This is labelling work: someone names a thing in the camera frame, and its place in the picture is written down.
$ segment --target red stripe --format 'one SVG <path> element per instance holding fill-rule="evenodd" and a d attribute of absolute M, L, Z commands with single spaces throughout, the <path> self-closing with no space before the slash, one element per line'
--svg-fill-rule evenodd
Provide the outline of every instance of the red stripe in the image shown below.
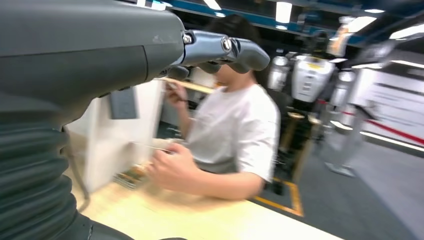
<path fill-rule="evenodd" d="M 344 111 L 343 113 L 346 114 L 346 115 L 351 115 L 351 116 L 352 115 L 355 115 L 355 114 L 353 114 L 351 112 L 346 112 L 346 111 Z M 421 145 L 424 145 L 424 139 L 422 139 L 420 137 L 411 135 L 411 134 L 406 133 L 406 132 L 403 132 L 403 131 L 399 131 L 397 129 L 391 128 L 389 126 L 383 125 L 383 124 L 381 124 L 379 122 L 376 122 L 376 121 L 373 121 L 373 120 L 367 120 L 367 122 L 370 123 L 370 124 L 372 124 L 372 125 L 374 125 L 374 126 L 376 126 L 376 127 L 381 128 L 383 130 L 386 130 L 388 132 L 391 132 L 391 133 L 396 134 L 398 136 L 401 136 L 403 138 L 410 139 L 412 141 L 415 141 L 417 143 L 420 143 Z"/>

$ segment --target yellow floor marking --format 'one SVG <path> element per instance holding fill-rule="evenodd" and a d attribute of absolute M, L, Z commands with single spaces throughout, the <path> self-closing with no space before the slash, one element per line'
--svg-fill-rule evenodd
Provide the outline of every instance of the yellow floor marking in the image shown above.
<path fill-rule="evenodd" d="M 274 178 L 275 181 L 280 182 L 281 180 L 279 180 L 278 178 Z M 281 209 L 285 212 L 294 214 L 296 216 L 299 217 L 303 217 L 304 216 L 304 211 L 302 208 L 302 200 L 301 200 L 301 196 L 299 194 L 299 189 L 298 186 L 292 182 L 288 182 L 288 181 L 283 181 L 283 183 L 288 186 L 289 190 L 290 190 L 290 195 L 291 195 L 291 204 L 293 205 L 293 208 L 289 208 L 286 206 L 283 206 L 281 204 L 278 204 L 276 202 L 270 201 L 268 199 L 265 199 L 263 197 L 260 196 L 255 196 L 254 199 L 264 203 L 266 205 L 269 205 L 271 207 L 277 208 L 277 209 Z"/>

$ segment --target wooden table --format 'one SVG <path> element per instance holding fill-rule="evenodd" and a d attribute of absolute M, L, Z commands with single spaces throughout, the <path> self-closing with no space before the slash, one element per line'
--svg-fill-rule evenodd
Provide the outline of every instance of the wooden table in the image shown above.
<path fill-rule="evenodd" d="M 83 214 L 136 240 L 340 239 L 250 201 L 187 195 L 150 182 L 137 190 L 110 183 Z"/>

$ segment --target cable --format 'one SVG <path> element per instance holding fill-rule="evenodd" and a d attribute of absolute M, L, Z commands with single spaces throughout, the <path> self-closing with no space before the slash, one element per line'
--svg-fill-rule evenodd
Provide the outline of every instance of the cable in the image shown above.
<path fill-rule="evenodd" d="M 62 128 L 62 132 L 69 136 L 69 131 L 65 126 Z M 82 213 L 90 205 L 90 193 L 87 190 L 83 179 L 81 178 L 80 172 L 78 171 L 78 166 L 75 161 L 74 151 L 71 144 L 66 145 L 62 150 L 64 155 L 68 158 L 70 169 L 72 170 L 72 173 L 75 176 L 75 180 L 81 188 L 82 194 L 84 195 L 84 203 L 78 208 L 78 212 Z"/>

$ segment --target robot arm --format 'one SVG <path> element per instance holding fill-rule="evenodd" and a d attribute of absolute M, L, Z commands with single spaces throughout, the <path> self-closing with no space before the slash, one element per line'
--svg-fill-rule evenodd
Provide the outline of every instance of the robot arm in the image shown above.
<path fill-rule="evenodd" d="M 113 0 L 2 0 L 0 32 L 0 239 L 130 240 L 76 210 L 62 126 L 92 99 L 172 68 L 269 63 L 252 42 Z"/>

